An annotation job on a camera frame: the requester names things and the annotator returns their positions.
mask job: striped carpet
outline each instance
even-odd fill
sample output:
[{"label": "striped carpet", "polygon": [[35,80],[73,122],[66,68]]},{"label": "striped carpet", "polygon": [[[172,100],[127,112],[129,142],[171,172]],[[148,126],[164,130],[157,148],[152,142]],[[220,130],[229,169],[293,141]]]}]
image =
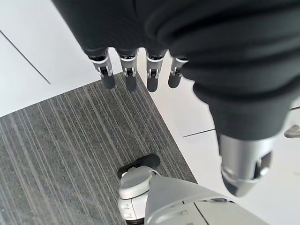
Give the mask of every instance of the striped carpet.
[{"label": "striped carpet", "polygon": [[0,118],[0,224],[123,225],[118,168],[149,153],[195,182],[141,79],[101,81]]}]

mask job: black fabric sleeve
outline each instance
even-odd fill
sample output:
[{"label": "black fabric sleeve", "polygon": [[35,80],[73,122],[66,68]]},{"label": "black fabric sleeve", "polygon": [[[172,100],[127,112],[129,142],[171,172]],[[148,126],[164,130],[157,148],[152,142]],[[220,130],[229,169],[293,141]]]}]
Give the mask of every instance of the black fabric sleeve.
[{"label": "black fabric sleeve", "polygon": [[89,57],[110,46],[187,57],[219,134],[273,136],[300,94],[300,0],[53,2]]}]

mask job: black foot sole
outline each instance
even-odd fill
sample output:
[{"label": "black foot sole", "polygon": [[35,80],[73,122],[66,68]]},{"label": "black foot sole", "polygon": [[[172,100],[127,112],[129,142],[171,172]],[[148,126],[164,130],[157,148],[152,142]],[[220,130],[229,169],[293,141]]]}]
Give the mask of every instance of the black foot sole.
[{"label": "black foot sole", "polygon": [[121,167],[118,170],[118,178],[121,179],[122,178],[122,174],[127,172],[130,168],[132,167],[140,167],[140,166],[148,166],[152,169],[157,169],[158,166],[160,165],[160,159],[158,156],[156,155],[147,155],[147,156],[143,156],[141,158],[138,158],[136,161],[134,161],[133,163],[130,163],[128,165],[125,165],[123,167]]}]

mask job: robotic finger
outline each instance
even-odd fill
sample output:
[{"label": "robotic finger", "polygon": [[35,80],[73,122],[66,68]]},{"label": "robotic finger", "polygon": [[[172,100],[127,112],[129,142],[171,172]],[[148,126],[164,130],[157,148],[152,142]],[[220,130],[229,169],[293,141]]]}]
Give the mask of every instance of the robotic finger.
[{"label": "robotic finger", "polygon": [[103,80],[104,86],[108,89],[114,88],[115,80],[113,77],[112,63],[109,58],[108,49],[106,48],[100,56],[90,58],[90,60]]},{"label": "robotic finger", "polygon": [[168,81],[170,88],[178,87],[182,77],[181,67],[187,62],[188,60],[186,58],[173,58]]},{"label": "robotic finger", "polygon": [[147,89],[149,92],[155,92],[158,88],[158,77],[166,50],[153,51],[147,49]]},{"label": "robotic finger", "polygon": [[136,89],[136,58],[138,49],[132,50],[117,50],[123,74],[125,77],[126,88],[128,91],[135,91]]}]

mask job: gray metal joint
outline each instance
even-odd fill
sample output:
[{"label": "gray metal joint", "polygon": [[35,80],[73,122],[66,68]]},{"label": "gray metal joint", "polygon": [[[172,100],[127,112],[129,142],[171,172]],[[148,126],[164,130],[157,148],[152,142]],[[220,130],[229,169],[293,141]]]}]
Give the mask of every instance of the gray metal joint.
[{"label": "gray metal joint", "polygon": [[172,76],[175,76],[175,75],[182,76],[182,72],[181,72],[180,68],[187,62],[188,62],[188,60],[181,60],[178,58],[173,58],[172,64],[171,64]]},{"label": "gray metal joint", "polygon": [[91,60],[95,69],[99,72],[100,77],[104,77],[105,75],[107,76],[112,76],[113,75],[113,70],[112,70],[112,63],[109,58],[109,55],[102,60],[102,61],[94,61]]},{"label": "gray metal joint", "polygon": [[128,77],[130,74],[133,77],[135,77],[135,75],[136,75],[136,56],[137,56],[137,54],[132,58],[120,57],[123,74],[125,77]]},{"label": "gray metal joint", "polygon": [[160,59],[151,59],[147,56],[147,76],[148,78],[155,77],[158,79],[159,73],[161,70],[161,66],[163,65],[164,58]]}]

